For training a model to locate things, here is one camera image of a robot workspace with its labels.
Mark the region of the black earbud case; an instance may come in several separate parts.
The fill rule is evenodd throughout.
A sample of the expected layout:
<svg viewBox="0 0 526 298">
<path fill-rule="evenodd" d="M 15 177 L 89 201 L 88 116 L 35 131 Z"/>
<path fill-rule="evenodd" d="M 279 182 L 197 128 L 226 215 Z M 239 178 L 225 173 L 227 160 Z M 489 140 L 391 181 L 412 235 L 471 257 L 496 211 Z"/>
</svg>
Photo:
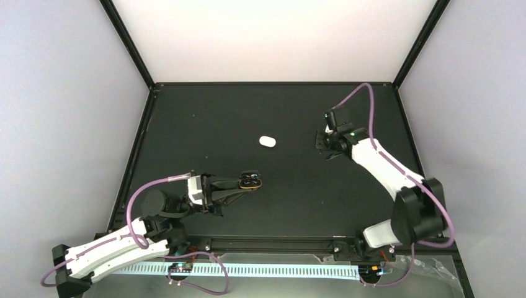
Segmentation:
<svg viewBox="0 0 526 298">
<path fill-rule="evenodd" d="M 261 174 L 259 171 L 243 171 L 239 176 L 239 188 L 247 190 L 259 189 L 262 186 Z"/>
</svg>

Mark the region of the white earbud charging case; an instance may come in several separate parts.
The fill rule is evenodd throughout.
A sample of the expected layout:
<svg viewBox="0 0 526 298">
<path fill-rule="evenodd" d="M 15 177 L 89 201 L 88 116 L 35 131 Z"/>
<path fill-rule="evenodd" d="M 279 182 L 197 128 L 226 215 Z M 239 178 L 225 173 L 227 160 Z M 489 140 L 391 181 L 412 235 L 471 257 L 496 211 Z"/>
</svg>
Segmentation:
<svg viewBox="0 0 526 298">
<path fill-rule="evenodd" d="M 264 147 L 273 148 L 274 146 L 276 146 L 277 141 L 273 137 L 264 135 L 259 138 L 259 143 Z"/>
</svg>

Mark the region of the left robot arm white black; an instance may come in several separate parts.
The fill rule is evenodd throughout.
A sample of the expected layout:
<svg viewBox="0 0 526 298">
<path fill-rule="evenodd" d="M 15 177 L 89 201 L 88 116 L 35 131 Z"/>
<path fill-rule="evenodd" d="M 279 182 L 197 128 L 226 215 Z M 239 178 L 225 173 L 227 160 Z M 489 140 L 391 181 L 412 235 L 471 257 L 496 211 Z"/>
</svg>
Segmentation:
<svg viewBox="0 0 526 298">
<path fill-rule="evenodd" d="M 76 297 L 111 273 L 153 258 L 178 260 L 167 273 L 190 271 L 198 255 L 182 219 L 195 214 L 221 215 L 221 209 L 262 186 L 258 171 L 238 178 L 194 172 L 157 179 L 139 187 L 125 210 L 125 226 L 79 246 L 52 249 L 54 267 L 40 284 L 54 287 L 59 297 Z"/>
</svg>

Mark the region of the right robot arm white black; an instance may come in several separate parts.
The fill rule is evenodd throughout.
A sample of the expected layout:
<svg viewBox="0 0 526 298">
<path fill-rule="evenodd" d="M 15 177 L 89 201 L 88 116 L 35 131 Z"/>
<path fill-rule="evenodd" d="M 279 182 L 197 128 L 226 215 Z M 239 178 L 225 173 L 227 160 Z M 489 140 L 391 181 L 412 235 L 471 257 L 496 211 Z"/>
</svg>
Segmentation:
<svg viewBox="0 0 526 298">
<path fill-rule="evenodd" d="M 389 219 L 357 232 L 353 249 L 358 258 L 369 260 L 382 248 L 417 243 L 449 228 L 441 182 L 399 162 L 366 128 L 355 128 L 343 108 L 326 111 L 324 119 L 326 128 L 316 132 L 316 149 L 328 151 L 328 160 L 344 155 L 365 168 L 394 201 Z"/>
</svg>

